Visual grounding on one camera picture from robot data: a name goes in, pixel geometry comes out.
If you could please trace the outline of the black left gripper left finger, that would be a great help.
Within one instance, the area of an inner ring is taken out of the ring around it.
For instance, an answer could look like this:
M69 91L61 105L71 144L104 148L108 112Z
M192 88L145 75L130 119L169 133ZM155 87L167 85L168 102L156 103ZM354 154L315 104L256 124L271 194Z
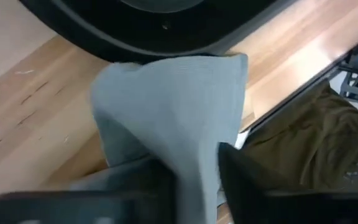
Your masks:
M103 170L70 190L0 195L0 224L175 224L176 178L142 159Z

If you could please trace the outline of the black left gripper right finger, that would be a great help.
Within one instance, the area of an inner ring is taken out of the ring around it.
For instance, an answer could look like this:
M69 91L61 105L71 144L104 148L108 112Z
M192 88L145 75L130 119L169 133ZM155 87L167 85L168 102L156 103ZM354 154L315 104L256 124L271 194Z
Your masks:
M358 224L358 192L291 187L225 142L218 163L234 224Z

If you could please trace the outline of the grey cloth napkin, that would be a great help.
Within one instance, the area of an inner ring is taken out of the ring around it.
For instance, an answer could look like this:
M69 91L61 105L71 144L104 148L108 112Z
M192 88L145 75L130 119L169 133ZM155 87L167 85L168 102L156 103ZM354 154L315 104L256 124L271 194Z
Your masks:
M107 66L92 84L91 105L108 168L75 189L135 198L98 203L96 221L215 224L226 200L218 146L236 142L247 72L244 54Z

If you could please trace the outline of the black plastic tray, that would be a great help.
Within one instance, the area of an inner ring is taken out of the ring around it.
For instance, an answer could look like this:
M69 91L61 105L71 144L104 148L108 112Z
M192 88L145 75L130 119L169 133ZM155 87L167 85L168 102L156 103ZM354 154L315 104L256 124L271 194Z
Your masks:
M296 0L19 0L72 44L109 62L221 55Z

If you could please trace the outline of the olive green fabric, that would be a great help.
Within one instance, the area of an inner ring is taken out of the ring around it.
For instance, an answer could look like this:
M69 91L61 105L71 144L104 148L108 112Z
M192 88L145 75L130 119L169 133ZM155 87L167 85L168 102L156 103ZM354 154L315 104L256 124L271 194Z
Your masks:
M358 109L327 80L252 133L242 153L263 167L262 183L358 191Z

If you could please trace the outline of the grey metal stand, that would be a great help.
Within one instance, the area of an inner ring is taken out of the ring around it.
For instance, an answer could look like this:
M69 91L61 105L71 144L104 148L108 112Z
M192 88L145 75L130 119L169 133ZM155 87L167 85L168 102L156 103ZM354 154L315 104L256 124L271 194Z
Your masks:
M339 94L351 102L358 103L358 52L351 52L338 67L346 76Z

